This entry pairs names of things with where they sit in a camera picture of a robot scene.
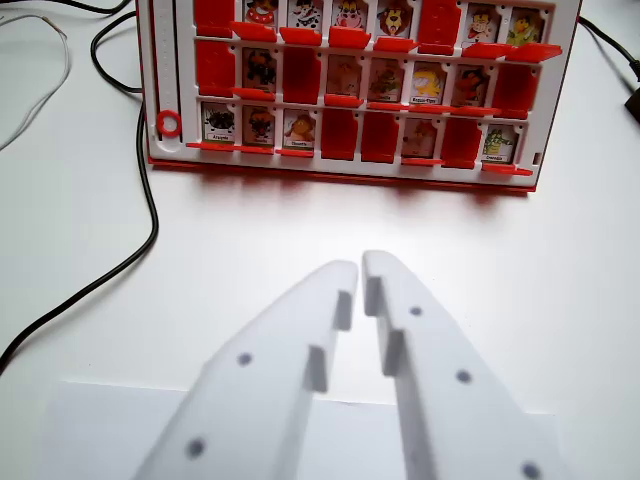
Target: cartoon character picture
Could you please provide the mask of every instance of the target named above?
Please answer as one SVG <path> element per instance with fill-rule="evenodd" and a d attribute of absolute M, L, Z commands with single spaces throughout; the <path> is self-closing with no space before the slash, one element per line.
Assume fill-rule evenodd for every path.
<path fill-rule="evenodd" d="M 387 35 L 391 37 L 409 36 L 409 26 L 411 25 L 412 8 L 406 0 L 381 1 L 379 5 L 382 10 L 378 12 L 378 25 L 376 35 Z"/>
<path fill-rule="evenodd" d="M 514 8 L 507 43 L 521 47 L 527 43 L 538 43 L 542 36 L 544 21 L 537 10 Z"/>
<path fill-rule="evenodd" d="M 367 28 L 367 4 L 361 0 L 336 0 L 333 5 L 333 26 Z"/>
<path fill-rule="evenodd" d="M 245 145 L 273 146 L 275 118 L 265 107 L 245 106 L 243 109 L 243 139 Z"/>
<path fill-rule="evenodd" d="M 483 106 L 488 82 L 483 67 L 460 65 L 451 104 L 454 107 Z"/>
<path fill-rule="evenodd" d="M 404 131 L 405 135 L 402 137 L 403 157 L 433 157 L 438 131 L 431 125 L 431 120 L 408 118 Z"/>
<path fill-rule="evenodd" d="M 316 0 L 289 0 L 287 25 L 319 32 L 322 29 L 322 5 L 316 5 Z"/>
<path fill-rule="evenodd" d="M 483 162 L 512 163 L 516 133 L 509 125 L 489 125 L 482 149 Z"/>
<path fill-rule="evenodd" d="M 309 112 L 303 110 L 285 110 L 284 112 L 284 138 L 285 147 L 313 150 L 316 121 L 311 118 Z"/>
<path fill-rule="evenodd" d="M 411 103 L 442 103 L 446 78 L 437 63 L 417 62 L 411 82 Z"/>
<path fill-rule="evenodd" d="M 202 104 L 202 139 L 206 142 L 233 143 L 235 119 L 232 112 L 220 103 Z"/>
<path fill-rule="evenodd" d="M 276 60 L 269 50 L 245 48 L 244 78 L 245 88 L 257 88 L 266 92 L 276 91 Z"/>
<path fill-rule="evenodd" d="M 278 0 L 245 0 L 245 21 L 274 27 L 277 22 Z"/>
<path fill-rule="evenodd" d="M 498 37 L 498 15 L 488 5 L 469 5 L 467 28 L 462 47 L 470 47 L 474 43 L 492 43 Z"/>
<path fill-rule="evenodd" d="M 399 102 L 404 70 L 397 60 L 374 58 L 371 61 L 369 100 Z"/>
<path fill-rule="evenodd" d="M 329 55 L 327 93 L 357 97 L 360 93 L 361 72 L 362 66 L 355 57 Z"/>

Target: red plastic stand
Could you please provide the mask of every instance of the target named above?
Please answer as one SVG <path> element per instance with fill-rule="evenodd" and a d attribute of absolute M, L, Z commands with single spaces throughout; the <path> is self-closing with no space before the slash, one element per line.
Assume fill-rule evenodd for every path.
<path fill-rule="evenodd" d="M 418 52 L 452 55 L 461 13 L 456 0 L 424 0 L 418 29 Z"/>
<path fill-rule="evenodd" d="M 527 43 L 506 56 L 511 62 L 539 63 L 562 55 L 562 47 L 546 43 Z"/>
<path fill-rule="evenodd" d="M 284 101 L 316 105 L 322 64 L 311 48 L 284 49 L 282 90 Z"/>
<path fill-rule="evenodd" d="M 378 52 L 409 53 L 418 45 L 419 43 L 416 43 L 409 38 L 380 37 L 373 45 L 373 49 Z"/>
<path fill-rule="evenodd" d="M 408 105 L 401 103 L 388 103 L 388 102 L 367 102 L 367 108 L 374 110 L 391 110 L 393 112 L 399 112 L 401 110 L 408 110 Z"/>
<path fill-rule="evenodd" d="M 356 48 L 362 50 L 371 40 L 371 34 L 359 28 L 331 27 L 329 46 L 337 48 Z"/>
<path fill-rule="evenodd" d="M 521 175 L 523 177 L 530 177 L 533 175 L 531 170 L 526 168 L 518 168 L 515 165 L 496 165 L 493 163 L 483 163 L 482 170 L 485 172 L 500 173 L 503 175 Z"/>
<path fill-rule="evenodd" d="M 443 163 L 444 160 L 440 160 L 439 158 L 404 157 L 402 159 L 402 165 L 411 167 L 433 167 L 435 165 L 442 165 Z"/>
<path fill-rule="evenodd" d="M 513 45 L 506 45 L 504 43 L 476 43 L 463 49 L 462 56 L 495 60 L 496 58 L 504 57 L 515 49 L 516 47 Z"/>
<path fill-rule="evenodd" d="M 501 113 L 499 108 L 486 107 L 458 107 L 451 110 L 451 115 L 462 115 L 466 117 L 486 117 L 488 115 L 498 115 Z"/>
<path fill-rule="evenodd" d="M 216 152 L 233 152 L 236 147 L 234 145 L 225 145 L 223 143 L 187 143 L 189 148 L 199 148 L 201 150 L 214 150 Z"/>
<path fill-rule="evenodd" d="M 353 160 L 358 122 L 351 110 L 325 109 L 322 115 L 322 157 Z"/>
<path fill-rule="evenodd" d="M 243 40 L 256 42 L 275 42 L 278 40 L 276 31 L 271 27 L 257 23 L 231 22 L 231 29 Z"/>
<path fill-rule="evenodd" d="M 409 105 L 410 112 L 442 114 L 452 112 L 456 107 L 448 105 Z"/>
<path fill-rule="evenodd" d="M 193 8 L 198 35 L 224 38 L 233 36 L 230 24 L 234 20 L 234 0 L 194 0 Z"/>
<path fill-rule="evenodd" d="M 236 56 L 227 43 L 196 40 L 196 70 L 201 95 L 233 96 Z"/>
<path fill-rule="evenodd" d="M 265 92 L 263 90 L 258 90 L 257 88 L 234 87 L 231 89 L 231 91 L 244 100 L 259 100 L 261 102 L 273 102 L 276 99 L 275 93 Z"/>
<path fill-rule="evenodd" d="M 358 108 L 364 103 L 364 100 L 349 95 L 334 95 L 326 93 L 324 95 L 324 104 L 329 107 Z"/>
<path fill-rule="evenodd" d="M 285 43 L 291 45 L 319 46 L 322 43 L 322 34 L 308 28 L 280 28 L 280 35 Z"/>
<path fill-rule="evenodd" d="M 292 148 L 278 148 L 276 153 L 284 155 L 285 157 L 302 157 L 313 158 L 313 151 L 311 150 L 294 150 Z"/>
<path fill-rule="evenodd" d="M 473 168 L 482 132 L 478 122 L 464 118 L 451 118 L 447 122 L 442 143 L 441 158 L 447 166 Z"/>
<path fill-rule="evenodd" d="M 492 107 L 501 110 L 497 115 L 500 117 L 527 118 L 537 89 L 538 77 L 533 75 L 531 67 L 504 64 L 498 74 Z"/>
<path fill-rule="evenodd" d="M 392 113 L 365 113 L 362 129 L 362 161 L 393 163 L 399 128 Z"/>

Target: white surface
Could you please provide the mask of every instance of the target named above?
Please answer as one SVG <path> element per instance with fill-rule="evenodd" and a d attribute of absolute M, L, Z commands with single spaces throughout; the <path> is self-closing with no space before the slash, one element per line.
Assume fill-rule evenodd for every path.
<path fill-rule="evenodd" d="M 14 7 L 2 14 L 60 12 L 50 18 L 69 35 L 73 68 L 0 154 L 3 346 L 150 228 L 134 152 L 139 104 L 89 59 L 108 20 Z M 640 4 L 585 0 L 583 11 L 634 51 Z M 0 31 L 0 137 L 60 73 L 58 37 L 39 27 Z M 99 56 L 135 85 L 128 27 Z M 528 197 L 152 170 L 154 250 L 34 337 L 0 378 L 2 478 L 32 478 L 59 379 L 188 389 L 212 353 L 294 282 L 337 258 L 357 262 L 367 248 L 416 272 L 519 405 L 557 415 L 577 478 L 640 478 L 640 128 L 623 107 L 628 96 L 580 28 L 544 174 Z M 338 339 L 331 398 L 394 400 L 377 349 L 375 322 L 356 314 Z"/>
<path fill-rule="evenodd" d="M 283 292 L 206 363 L 136 480 L 294 480 L 314 392 L 349 330 L 358 266 L 334 261 Z M 192 459 L 193 439 L 206 452 Z"/>
<path fill-rule="evenodd" d="M 571 478 L 556 445 L 406 265 L 366 252 L 362 283 L 382 370 L 395 381 L 407 480 L 510 480 L 527 469 L 527 478 Z"/>
<path fill-rule="evenodd" d="M 47 407 L 36 480 L 130 480 L 185 392 L 60 382 Z M 554 436 L 554 418 L 532 415 Z M 395 405 L 314 398 L 300 480 L 404 478 Z"/>
<path fill-rule="evenodd" d="M 314 50 L 321 55 L 317 60 L 321 63 L 321 71 L 323 76 L 326 77 L 328 55 L 351 55 L 355 58 L 361 58 L 362 78 L 360 81 L 360 95 L 362 99 L 366 99 L 369 94 L 369 65 L 374 58 L 395 58 L 398 59 L 399 68 L 404 69 L 404 88 L 402 89 L 401 101 L 403 104 L 409 104 L 409 98 L 411 96 L 411 78 L 413 77 L 414 64 L 416 60 L 430 61 L 430 62 L 442 62 L 442 65 L 447 68 L 451 65 L 449 74 L 447 75 L 446 86 L 444 89 L 443 104 L 450 105 L 453 95 L 453 86 L 456 81 L 456 71 L 459 65 L 484 65 L 485 71 L 489 75 L 490 79 L 487 85 L 486 98 L 484 104 L 481 106 L 490 106 L 493 100 L 493 94 L 498 79 L 499 68 L 505 63 L 505 60 L 485 60 L 476 58 L 463 58 L 461 57 L 462 47 L 461 42 L 463 39 L 463 31 L 465 18 L 467 16 L 467 3 L 461 2 L 461 23 L 462 26 L 458 30 L 458 41 L 456 42 L 455 53 L 452 56 L 442 55 L 425 55 L 418 54 L 417 50 L 413 50 L 411 53 L 390 53 L 374 51 L 373 46 L 377 39 L 375 35 L 375 25 L 379 24 L 376 20 L 376 12 L 379 11 L 378 1 L 369 0 L 369 20 L 367 21 L 367 32 L 371 33 L 371 39 L 369 44 L 364 50 L 350 50 L 342 48 L 329 48 L 329 24 L 325 22 L 322 34 L 322 45 Z M 520 168 L 525 168 L 533 172 L 531 176 L 521 175 L 504 175 L 492 172 L 486 172 L 482 170 L 482 162 L 480 157 L 482 149 L 479 148 L 476 156 L 476 164 L 473 169 L 459 169 L 459 168 L 447 168 L 440 165 L 434 167 L 416 167 L 416 166 L 402 166 L 401 165 L 401 140 L 405 135 L 405 121 L 407 118 L 423 118 L 430 119 L 432 121 L 440 120 L 441 128 L 438 129 L 436 138 L 435 151 L 433 153 L 434 158 L 440 158 L 442 142 L 444 139 L 444 131 L 446 128 L 448 115 L 427 115 L 422 113 L 400 111 L 391 112 L 397 118 L 398 124 L 398 149 L 392 164 L 375 163 L 375 162 L 362 162 L 361 161 L 361 142 L 362 142 L 362 130 L 364 117 L 363 113 L 367 110 L 366 102 L 357 109 L 360 114 L 355 121 L 358 123 L 358 137 L 355 147 L 355 155 L 352 161 L 343 161 L 335 159 L 322 158 L 320 150 L 321 136 L 322 136 L 322 116 L 324 111 L 324 94 L 325 94 L 325 82 L 321 80 L 319 98 L 317 105 L 311 107 L 304 104 L 284 104 L 283 103 L 283 63 L 284 54 L 283 47 L 284 41 L 280 34 L 278 34 L 277 43 L 270 42 L 245 42 L 241 40 L 237 35 L 233 35 L 232 39 L 217 38 L 217 37 L 198 37 L 196 27 L 194 25 L 194 12 L 193 3 L 184 2 L 177 14 L 176 32 L 177 32 L 177 51 L 180 62 L 180 85 L 176 90 L 175 75 L 171 72 L 175 72 L 175 65 L 173 55 L 168 55 L 167 52 L 173 52 L 173 31 L 168 28 L 167 25 L 173 21 L 173 15 L 171 9 L 167 7 L 169 0 L 156 0 L 153 4 L 153 13 L 155 18 L 155 45 L 156 51 L 153 51 L 152 38 L 149 32 L 151 31 L 150 22 L 150 1 L 140 0 L 140 16 L 141 16 L 141 48 L 142 48 L 142 62 L 143 71 L 145 75 L 144 87 L 147 93 L 147 98 L 155 99 L 157 91 L 161 92 L 159 101 L 160 109 L 156 105 L 155 101 L 148 101 L 146 103 L 146 113 L 148 119 L 147 131 L 149 133 L 149 148 L 151 157 L 156 160 L 172 160 L 180 162 L 200 162 L 200 163 L 219 163 L 225 165 L 241 165 L 251 166 L 256 168 L 271 167 L 281 169 L 293 169 L 293 170 L 305 170 L 305 171 L 319 171 L 329 173 L 340 173 L 350 175 L 367 175 L 374 177 L 403 177 L 413 178 L 431 181 L 445 181 L 445 182 L 458 182 L 458 183 L 480 183 L 491 185 L 503 185 L 511 187 L 533 187 L 538 180 L 538 173 L 540 171 L 540 165 L 535 165 L 533 162 L 536 160 L 536 156 L 541 157 L 545 151 L 547 145 L 547 139 L 549 138 L 549 125 L 553 120 L 553 114 L 556 109 L 556 102 L 558 99 L 558 91 L 562 84 L 563 74 L 565 71 L 565 65 L 567 57 L 571 48 L 571 40 L 575 29 L 576 13 L 578 11 L 580 0 L 561 0 L 555 2 L 541 2 L 538 0 L 530 0 L 529 5 L 532 8 L 538 8 L 540 10 L 550 8 L 553 10 L 550 14 L 541 13 L 545 17 L 547 28 L 543 32 L 543 40 L 546 43 L 553 45 L 560 45 L 563 49 L 562 55 L 551 58 L 541 65 L 531 65 L 535 70 L 535 74 L 539 75 L 539 85 L 537 90 L 536 99 L 531 109 L 531 113 L 526 121 L 510 120 L 510 119 L 493 119 L 467 117 L 478 122 L 478 129 L 482 131 L 482 138 L 480 145 L 484 145 L 484 141 L 487 135 L 487 129 L 489 125 L 503 124 L 513 125 L 521 132 L 520 140 L 516 145 L 516 151 L 514 152 L 514 161 Z M 420 23 L 420 5 L 421 2 L 412 0 L 410 2 L 413 7 L 413 21 L 412 21 L 412 39 L 416 39 L 418 36 L 418 25 Z M 334 2 L 327 0 L 324 3 L 324 18 L 330 17 L 331 9 Z M 286 23 L 286 8 L 287 2 L 282 2 L 282 7 L 278 9 L 280 15 L 279 24 L 284 25 Z M 236 12 L 235 18 L 242 18 L 242 11 L 244 8 L 244 2 L 236 0 L 235 3 Z M 502 26 L 500 27 L 500 39 L 501 42 L 506 42 L 507 31 L 511 19 L 512 7 L 505 6 L 504 9 L 498 8 L 500 12 Z M 235 46 L 236 55 L 236 85 L 242 86 L 242 62 L 238 57 L 241 56 L 240 52 L 244 46 L 257 46 L 264 49 L 268 49 L 272 57 L 277 62 L 277 77 L 276 77 L 276 95 L 275 102 L 256 102 L 254 100 L 242 100 L 238 97 L 224 98 L 224 97 L 210 97 L 199 95 L 199 88 L 196 79 L 196 41 L 215 41 L 225 42 Z M 153 76 L 154 63 L 158 65 L 158 86 Z M 158 134 L 158 128 L 156 125 L 157 116 L 159 111 L 164 108 L 169 108 L 167 105 L 175 106 L 178 104 L 177 95 L 180 95 L 180 115 L 182 122 L 182 138 L 184 143 L 180 143 L 176 138 L 167 138 L 166 135 L 160 138 Z M 275 150 L 282 148 L 282 125 L 283 125 L 283 109 L 295 108 L 303 109 L 310 112 L 317 112 L 317 128 L 315 130 L 315 153 L 314 157 L 301 161 L 298 159 L 291 159 L 291 157 L 280 156 L 278 154 L 269 156 L 263 154 L 248 154 L 240 151 L 234 152 L 218 152 L 210 150 L 202 150 L 199 148 L 188 147 L 189 143 L 199 143 L 202 141 L 202 118 L 201 118 L 201 102 L 216 102 L 218 104 L 226 105 L 227 108 L 235 115 L 235 143 L 237 146 L 242 145 L 243 142 L 243 122 L 242 108 L 244 105 L 261 105 L 267 108 L 275 108 L 276 111 L 272 112 L 275 117 Z"/>

